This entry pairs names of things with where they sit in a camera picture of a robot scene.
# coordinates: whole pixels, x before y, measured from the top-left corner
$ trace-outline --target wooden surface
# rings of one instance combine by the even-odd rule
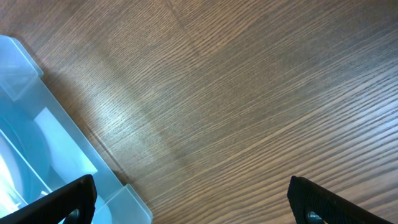
[[[2,0],[154,223],[293,223],[302,175],[398,222],[397,1]]]

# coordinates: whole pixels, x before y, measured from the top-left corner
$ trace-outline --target light blue plastic container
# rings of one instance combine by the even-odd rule
[[[21,43],[0,35],[0,218],[81,177],[94,177],[100,223],[151,223],[133,188],[122,186],[43,84]]]

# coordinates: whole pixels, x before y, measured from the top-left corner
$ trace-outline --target wood grain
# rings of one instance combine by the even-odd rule
[[[294,223],[302,175],[398,222],[396,1],[4,0],[0,32],[154,223]]]

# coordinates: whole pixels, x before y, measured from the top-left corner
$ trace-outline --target wooden table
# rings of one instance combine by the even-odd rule
[[[398,222],[398,2],[2,0],[154,223],[293,223],[302,175]]]

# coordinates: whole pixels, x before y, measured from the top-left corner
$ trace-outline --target translucent plastic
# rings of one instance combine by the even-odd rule
[[[25,160],[25,165],[21,165],[21,162],[9,162],[10,156],[2,156],[5,166],[14,164],[21,171],[10,174],[12,179],[23,183],[19,187],[12,186],[6,181],[9,174],[4,173],[0,177],[1,186],[8,192],[14,191],[8,197],[12,195],[13,202],[19,203],[20,208],[84,174],[91,174],[98,193],[96,210],[111,217],[97,219],[96,224],[125,223],[124,215],[129,217],[130,223],[150,223],[149,209],[131,186],[122,186],[43,84],[42,74],[16,39],[0,35],[0,136],[9,141],[3,147],[0,144],[0,153],[7,155],[8,145],[13,145],[13,150]],[[23,166],[30,167],[31,171],[21,168]],[[129,195],[117,197],[127,188]],[[0,214],[12,211],[7,212],[2,206],[0,209]],[[135,222],[132,212],[121,213],[121,210],[134,211],[139,222]]]

